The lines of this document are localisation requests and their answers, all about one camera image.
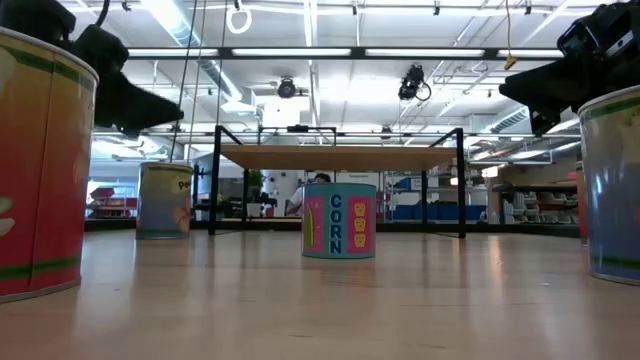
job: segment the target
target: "blue canister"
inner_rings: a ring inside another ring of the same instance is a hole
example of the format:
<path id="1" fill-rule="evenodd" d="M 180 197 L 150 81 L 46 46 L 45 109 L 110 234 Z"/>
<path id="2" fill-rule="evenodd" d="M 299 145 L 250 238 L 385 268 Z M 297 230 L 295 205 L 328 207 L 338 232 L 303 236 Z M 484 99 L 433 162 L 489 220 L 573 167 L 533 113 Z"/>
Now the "blue canister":
<path id="1" fill-rule="evenodd" d="M 640 285 L 640 86 L 579 111 L 591 274 Z"/>
<path id="2" fill-rule="evenodd" d="M 140 164 L 137 239 L 181 239 L 191 223 L 190 166 Z"/>
<path id="3" fill-rule="evenodd" d="M 302 206 L 302 255 L 327 259 L 375 255 L 375 186 L 307 184 Z"/>

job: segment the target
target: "wooden floor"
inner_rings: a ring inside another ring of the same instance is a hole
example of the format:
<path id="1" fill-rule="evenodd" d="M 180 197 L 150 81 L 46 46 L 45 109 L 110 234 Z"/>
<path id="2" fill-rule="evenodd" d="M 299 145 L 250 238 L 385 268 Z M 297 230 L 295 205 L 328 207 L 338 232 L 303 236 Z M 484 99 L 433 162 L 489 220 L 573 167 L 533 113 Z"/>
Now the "wooden floor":
<path id="1" fill-rule="evenodd" d="M 0 305 L 0 359 L 639 359 L 640 288 L 575 239 L 380 234 L 368 260 L 299 234 L 88 234 L 83 283 Z"/>

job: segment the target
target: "pink label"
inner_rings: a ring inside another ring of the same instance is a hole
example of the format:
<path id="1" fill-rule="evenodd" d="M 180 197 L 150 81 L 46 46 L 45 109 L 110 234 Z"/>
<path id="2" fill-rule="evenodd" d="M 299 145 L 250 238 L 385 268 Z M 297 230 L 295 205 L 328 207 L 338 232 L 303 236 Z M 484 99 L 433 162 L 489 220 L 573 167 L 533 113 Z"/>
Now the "pink label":
<path id="1" fill-rule="evenodd" d="M 324 251 L 324 198 L 307 196 L 303 204 L 302 233 L 305 252 Z"/>
<path id="2" fill-rule="evenodd" d="M 367 254 L 374 241 L 371 229 L 373 209 L 371 198 L 367 196 L 351 196 L 347 200 L 347 253 Z"/>

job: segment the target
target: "person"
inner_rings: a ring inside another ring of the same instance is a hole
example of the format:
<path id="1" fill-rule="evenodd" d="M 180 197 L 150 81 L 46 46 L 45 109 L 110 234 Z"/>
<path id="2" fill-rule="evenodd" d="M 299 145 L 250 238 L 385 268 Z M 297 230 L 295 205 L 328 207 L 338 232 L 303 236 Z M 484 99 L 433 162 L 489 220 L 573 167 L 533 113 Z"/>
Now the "person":
<path id="1" fill-rule="evenodd" d="M 331 182 L 331 177 L 327 174 L 318 173 L 316 177 L 313 179 L 314 183 L 329 183 Z M 302 187 L 299 187 L 295 193 L 289 199 L 289 203 L 287 204 L 287 209 L 285 210 L 286 215 L 293 216 L 302 216 Z"/>

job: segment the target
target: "cardboard canister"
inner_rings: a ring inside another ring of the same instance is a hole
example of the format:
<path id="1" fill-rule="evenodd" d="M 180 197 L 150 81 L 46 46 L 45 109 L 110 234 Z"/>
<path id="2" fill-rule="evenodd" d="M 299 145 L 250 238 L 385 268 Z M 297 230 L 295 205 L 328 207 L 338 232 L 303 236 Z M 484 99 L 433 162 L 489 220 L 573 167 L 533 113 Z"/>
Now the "cardboard canister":
<path id="1" fill-rule="evenodd" d="M 303 188 L 302 255 L 327 259 L 375 256 L 376 187 L 314 183 Z"/>
<path id="2" fill-rule="evenodd" d="M 187 165 L 140 164 L 137 239 L 182 239 L 191 223 L 191 176 Z"/>
<path id="3" fill-rule="evenodd" d="M 640 284 L 640 86 L 586 103 L 582 125 L 590 272 Z"/>
<path id="4" fill-rule="evenodd" d="M 0 27 L 0 303 L 78 284 L 95 71 Z"/>

